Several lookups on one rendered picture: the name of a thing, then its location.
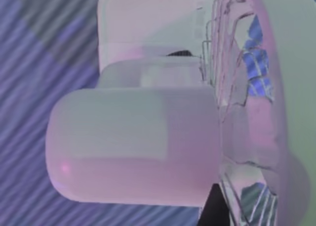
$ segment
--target black object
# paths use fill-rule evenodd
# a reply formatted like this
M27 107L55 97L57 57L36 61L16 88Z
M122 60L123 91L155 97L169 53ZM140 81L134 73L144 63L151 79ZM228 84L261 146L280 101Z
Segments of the black object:
M180 51L173 52L167 56L193 56L193 55L189 50L180 50Z
M229 208L219 184L212 186L197 226L230 226Z

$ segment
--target textured surface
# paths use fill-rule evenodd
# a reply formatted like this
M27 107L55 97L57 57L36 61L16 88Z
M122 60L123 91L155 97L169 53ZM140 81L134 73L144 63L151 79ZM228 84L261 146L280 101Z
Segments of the textured surface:
M0 226L194 226L193 208L83 204L45 166L49 113L98 79L97 0L0 0Z

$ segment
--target striped surface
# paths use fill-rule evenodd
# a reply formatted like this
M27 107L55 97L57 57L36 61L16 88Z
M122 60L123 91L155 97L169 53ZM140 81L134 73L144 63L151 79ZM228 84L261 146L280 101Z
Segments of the striped surface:
M97 0L0 0L0 226L194 226L193 208L71 202L52 187L54 103L98 79Z

